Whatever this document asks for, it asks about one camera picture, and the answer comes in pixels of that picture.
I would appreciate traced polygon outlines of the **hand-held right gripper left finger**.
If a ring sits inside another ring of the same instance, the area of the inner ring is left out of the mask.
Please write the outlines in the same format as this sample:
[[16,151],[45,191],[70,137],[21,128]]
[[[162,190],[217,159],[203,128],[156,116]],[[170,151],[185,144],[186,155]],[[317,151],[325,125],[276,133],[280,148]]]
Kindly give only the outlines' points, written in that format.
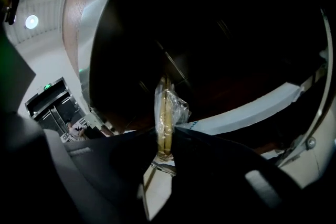
[[65,144],[76,168],[111,206],[116,223],[146,223],[143,176],[157,153],[154,128]]

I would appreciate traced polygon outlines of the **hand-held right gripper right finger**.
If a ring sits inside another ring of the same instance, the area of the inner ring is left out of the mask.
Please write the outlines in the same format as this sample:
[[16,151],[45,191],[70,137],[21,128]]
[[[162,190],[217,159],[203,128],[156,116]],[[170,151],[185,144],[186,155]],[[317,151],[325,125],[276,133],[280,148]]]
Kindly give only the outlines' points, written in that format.
[[312,198],[284,171],[239,143],[177,128],[176,175],[153,223],[302,223]]

